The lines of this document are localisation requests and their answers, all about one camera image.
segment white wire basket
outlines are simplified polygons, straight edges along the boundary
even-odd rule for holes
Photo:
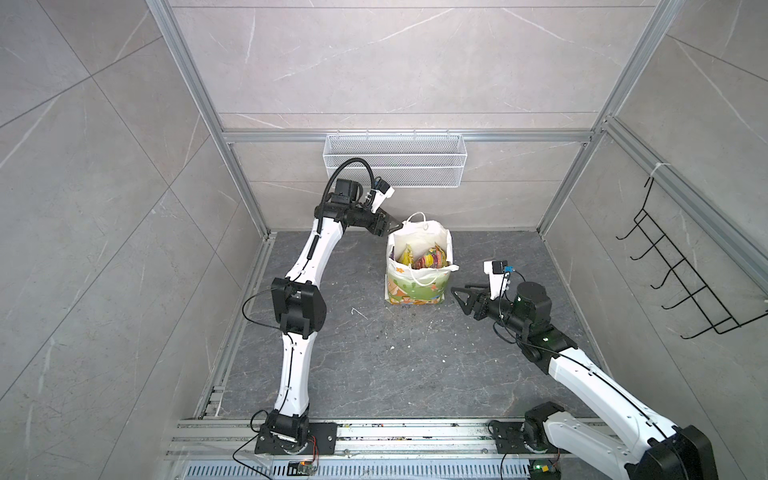
[[[332,134],[326,137],[323,160],[328,177],[344,161],[359,157],[374,177],[393,187],[458,187],[467,148],[460,134]],[[341,178],[367,186],[366,168],[350,164]]]

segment vent grille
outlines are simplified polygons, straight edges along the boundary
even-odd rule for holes
[[[256,466],[248,462],[262,473],[268,474],[274,480],[296,480],[296,471],[288,467],[289,460],[275,460],[272,468]],[[528,478],[529,461],[518,458],[508,458],[504,461],[504,478]],[[463,480],[464,478],[496,480],[499,478],[501,459],[499,458],[467,458],[467,459],[414,459],[414,460],[355,460],[355,459],[321,459],[317,473],[312,480],[365,478],[371,480],[402,480],[405,478],[445,478]],[[227,461],[192,461],[190,462],[185,480],[241,480],[247,478],[263,478],[261,475]]]

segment bag handle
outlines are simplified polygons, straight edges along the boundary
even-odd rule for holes
[[[417,284],[419,284],[419,285],[421,285],[421,286],[430,286],[430,285],[432,285],[432,282],[427,282],[427,283],[421,283],[421,282],[419,282],[419,281],[416,279],[416,277],[415,277],[415,276],[413,276],[413,269],[409,268],[409,269],[408,269],[408,273],[410,273],[410,274],[411,274],[411,280],[413,280],[413,281],[414,281],[414,282],[416,282]]]
[[[424,214],[424,212],[416,212],[416,213],[414,213],[413,215],[418,215],[418,214],[421,214],[421,215],[422,215],[422,218],[424,219],[423,221],[425,221],[425,222],[427,221],[427,216]],[[409,221],[411,221],[411,219],[413,218],[413,215],[411,215],[410,217],[408,217],[408,220],[406,220],[406,222],[409,222]]]

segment shopping bag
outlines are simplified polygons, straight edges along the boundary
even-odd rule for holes
[[[412,222],[414,215],[421,214],[424,221]],[[447,266],[443,268],[413,269],[398,260],[406,246],[418,259],[438,245],[445,251]],[[451,272],[458,270],[453,264],[453,240],[451,232],[435,220],[427,221],[423,212],[416,212],[402,223],[402,228],[387,238],[386,296],[393,304],[428,305],[445,299],[445,286]]]

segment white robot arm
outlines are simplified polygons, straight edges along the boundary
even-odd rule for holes
[[[614,480],[717,479],[707,437],[693,426],[681,429],[650,409],[553,327],[551,300],[542,285],[523,281],[510,301],[502,296],[513,271],[507,262],[486,262],[484,271],[490,276],[488,286],[451,288],[464,313],[477,320],[490,317],[506,329],[528,360],[575,393],[621,440],[581,424],[547,402],[525,415],[523,439],[528,449],[567,450]]]
[[[359,201],[359,183],[336,179],[353,162],[362,163],[370,175],[372,187],[363,202]],[[336,188],[330,193],[333,181]],[[373,178],[365,161],[353,158],[344,162],[326,185],[323,199],[315,209],[312,233],[299,259],[284,278],[272,282],[275,320],[283,332],[283,373],[274,410],[268,414],[264,427],[265,433],[276,437],[287,452],[302,451],[307,441],[310,359],[326,318],[326,304],[319,291],[323,271],[347,227],[365,227],[380,237],[402,227],[381,209],[382,202],[393,193],[394,189],[384,180]]]

